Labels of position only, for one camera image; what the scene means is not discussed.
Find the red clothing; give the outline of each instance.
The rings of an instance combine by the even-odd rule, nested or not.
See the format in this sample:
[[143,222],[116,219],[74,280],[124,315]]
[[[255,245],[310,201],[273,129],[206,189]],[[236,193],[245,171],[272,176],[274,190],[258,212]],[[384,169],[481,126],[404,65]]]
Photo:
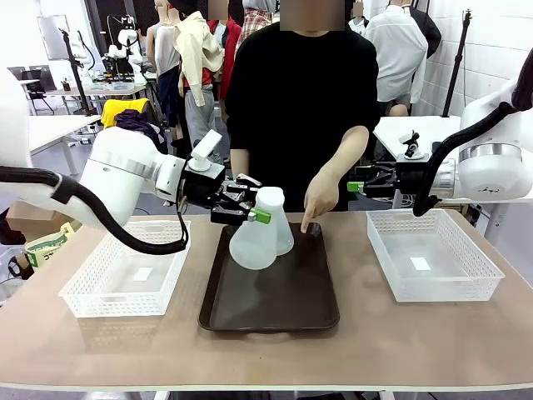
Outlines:
[[[212,74],[207,68],[202,69],[202,86],[211,85],[212,83]],[[188,88],[189,82],[186,78],[183,78],[183,86]]]
[[[207,23],[211,34],[217,29],[218,21],[213,20]],[[224,55],[224,64],[222,67],[222,84],[220,91],[220,99],[226,100],[227,89],[230,87],[230,81],[233,73],[233,63],[235,62],[235,51],[237,50],[237,41],[241,36],[241,27],[231,17],[227,21],[227,40],[226,53]]]

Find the white paper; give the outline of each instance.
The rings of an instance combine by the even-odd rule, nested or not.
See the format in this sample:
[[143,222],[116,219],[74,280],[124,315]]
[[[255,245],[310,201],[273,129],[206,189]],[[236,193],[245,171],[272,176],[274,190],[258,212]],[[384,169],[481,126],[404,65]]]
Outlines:
[[411,257],[411,262],[417,271],[430,271],[431,267],[423,257]]
[[150,277],[150,274],[152,273],[153,268],[149,267],[142,267],[139,268],[135,276],[133,277],[134,282],[145,282]]

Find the black tray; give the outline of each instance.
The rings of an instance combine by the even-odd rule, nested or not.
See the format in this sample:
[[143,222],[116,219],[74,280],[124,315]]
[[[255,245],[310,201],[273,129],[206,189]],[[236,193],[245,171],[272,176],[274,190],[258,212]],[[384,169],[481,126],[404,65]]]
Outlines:
[[291,224],[294,248],[267,269],[241,267],[229,253],[235,227],[218,244],[198,322],[209,331],[289,333],[324,330],[339,323],[339,308],[320,225],[307,234]]

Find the floor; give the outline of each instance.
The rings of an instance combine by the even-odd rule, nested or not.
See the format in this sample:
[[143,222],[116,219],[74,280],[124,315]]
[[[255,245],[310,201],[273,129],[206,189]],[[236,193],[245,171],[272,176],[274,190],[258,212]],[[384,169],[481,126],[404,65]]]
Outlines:
[[[220,120],[217,121],[217,127],[219,130],[223,129],[223,125]],[[225,139],[224,146],[228,151],[228,142]],[[76,161],[77,168],[82,171],[87,158],[91,152],[90,146],[76,146],[72,148],[73,157]],[[62,148],[60,145],[49,148],[44,152],[32,157],[34,166],[37,168],[46,168],[54,172],[68,174],[68,166],[63,156]],[[4,210],[9,207],[14,201],[13,197],[8,197],[0,194],[0,209]],[[358,199],[357,201],[350,203],[351,210],[368,210],[368,209],[386,209],[390,208],[387,203],[374,202],[366,198]],[[175,213],[175,208],[164,207],[163,201],[152,195],[141,194],[137,203],[136,215],[171,215]],[[197,207],[189,207],[187,214],[206,213]],[[533,398],[533,389],[511,391],[511,392],[484,392],[484,393],[433,393],[437,400],[526,400]],[[86,393],[80,392],[37,392],[20,389],[10,389],[0,387],[0,400],[85,400]],[[142,394],[142,400],[153,400],[154,393],[146,392]],[[187,400],[190,395],[183,394],[179,396],[179,400]],[[293,400],[294,393],[273,393],[272,400]],[[420,393],[417,400],[435,400],[429,394]],[[121,400],[123,397],[115,395],[114,397],[91,397],[92,400],[106,399],[106,400]],[[397,400],[413,400],[412,393],[398,393],[396,395]]]

